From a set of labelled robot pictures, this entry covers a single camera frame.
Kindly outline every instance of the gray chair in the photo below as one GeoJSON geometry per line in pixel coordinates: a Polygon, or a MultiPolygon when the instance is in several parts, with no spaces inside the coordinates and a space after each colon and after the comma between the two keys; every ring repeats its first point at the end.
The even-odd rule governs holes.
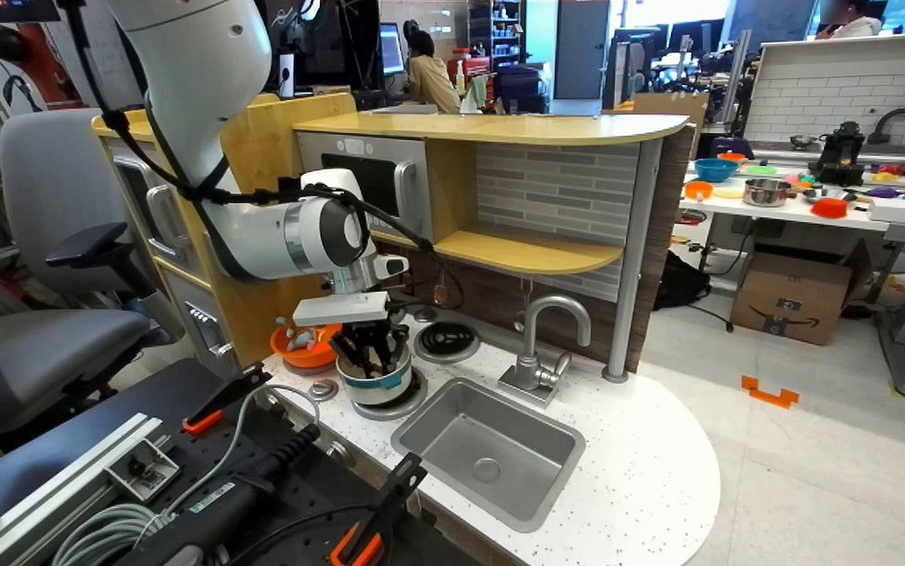
{"type": "MultiPolygon", "coordinates": [[[[3,201],[28,270],[80,305],[149,284],[125,238],[120,187],[91,135],[96,111],[14,118],[0,135],[3,201]]],[[[0,314],[0,439],[58,425],[136,359],[154,321],[120,309],[0,314]]]]}

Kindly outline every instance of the stainless steel sink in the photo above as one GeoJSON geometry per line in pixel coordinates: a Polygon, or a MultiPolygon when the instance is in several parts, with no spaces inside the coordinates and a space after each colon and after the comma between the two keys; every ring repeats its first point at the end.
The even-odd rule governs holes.
{"type": "Polygon", "coordinates": [[[548,414],[452,378],[403,429],[392,446],[515,531],[537,531],[565,488],[585,436],[548,414]]]}

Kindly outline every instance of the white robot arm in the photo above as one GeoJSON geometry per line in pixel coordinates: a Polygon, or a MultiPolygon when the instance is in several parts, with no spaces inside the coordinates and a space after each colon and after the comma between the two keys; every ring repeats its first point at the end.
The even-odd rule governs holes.
{"type": "MultiPolygon", "coordinates": [[[[183,190],[201,190],[224,161],[219,130],[243,113],[269,72],[269,42],[251,0],[105,0],[128,36],[146,78],[158,143],[183,190]]],[[[348,170],[305,173],[302,187],[363,197],[348,170]]],[[[232,173],[218,190],[239,192],[232,173]]],[[[334,197],[288,204],[201,201],[224,269],[232,277],[282,281],[355,263],[366,222],[334,197]]]]}

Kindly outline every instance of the speckled countertop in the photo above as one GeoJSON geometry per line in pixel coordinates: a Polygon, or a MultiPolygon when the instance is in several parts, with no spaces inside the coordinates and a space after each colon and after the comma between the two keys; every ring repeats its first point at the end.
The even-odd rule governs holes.
{"type": "MultiPolygon", "coordinates": [[[[451,378],[467,378],[498,386],[498,378],[515,363],[511,352],[480,345],[459,366],[416,363],[434,396],[451,378]]],[[[272,382],[308,386],[268,359],[272,382]]],[[[560,396],[537,410],[585,433],[585,452],[554,502],[548,521],[530,531],[511,531],[456,488],[427,475],[425,497],[484,531],[503,549],[524,562],[686,562],[704,544],[721,511],[721,464],[699,418],[657,382],[632,378],[606,384],[600,366],[576,359],[560,384],[560,396]]],[[[348,392],[339,390],[325,410],[325,425],[392,470],[403,452],[389,443],[398,421],[363,418],[348,392]]]]}

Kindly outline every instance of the shelf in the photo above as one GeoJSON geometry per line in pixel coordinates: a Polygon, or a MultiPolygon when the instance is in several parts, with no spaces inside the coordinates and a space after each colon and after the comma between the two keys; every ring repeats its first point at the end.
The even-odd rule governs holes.
{"type": "Polygon", "coordinates": [[[560,238],[524,231],[459,231],[434,247],[439,256],[519,277],[577,277],[619,262],[619,247],[560,238]]]}

